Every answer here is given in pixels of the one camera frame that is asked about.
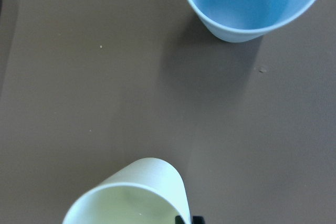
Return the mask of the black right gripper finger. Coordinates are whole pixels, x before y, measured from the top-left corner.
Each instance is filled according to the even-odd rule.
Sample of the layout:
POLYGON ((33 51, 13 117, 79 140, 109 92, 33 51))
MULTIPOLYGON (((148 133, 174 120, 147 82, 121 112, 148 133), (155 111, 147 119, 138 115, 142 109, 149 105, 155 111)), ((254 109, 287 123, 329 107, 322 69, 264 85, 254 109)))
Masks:
MULTIPOLYGON (((175 217, 175 224, 187 224, 181 216, 175 217)), ((190 224, 205 224, 205 219, 203 216, 192 216, 190 218, 190 224)))

